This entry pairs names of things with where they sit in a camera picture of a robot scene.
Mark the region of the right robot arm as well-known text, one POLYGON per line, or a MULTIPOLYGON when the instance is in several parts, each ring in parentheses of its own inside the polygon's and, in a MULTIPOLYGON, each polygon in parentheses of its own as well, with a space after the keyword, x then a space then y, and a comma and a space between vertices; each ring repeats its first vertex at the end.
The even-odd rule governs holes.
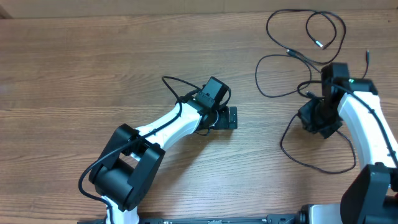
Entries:
POLYGON ((307 205, 296 223, 397 223, 397 141, 382 113, 381 101, 370 79, 351 78, 345 63, 321 70, 322 96, 309 93, 297 113, 303 128, 324 138, 342 124, 349 129, 361 172, 339 203, 307 205))

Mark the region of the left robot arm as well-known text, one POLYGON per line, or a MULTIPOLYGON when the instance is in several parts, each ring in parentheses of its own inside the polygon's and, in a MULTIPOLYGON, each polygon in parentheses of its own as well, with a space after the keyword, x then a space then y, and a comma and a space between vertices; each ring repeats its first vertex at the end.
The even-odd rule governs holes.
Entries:
POLYGON ((210 77, 205 85, 177 96, 174 108, 158 120, 138 128, 120 125, 78 181, 84 196, 106 206, 106 216, 98 223, 139 223, 137 207, 168 148, 193 133, 238 127, 237 109, 227 105, 230 98, 230 87, 210 77), (82 190, 84 178, 96 195, 82 190))

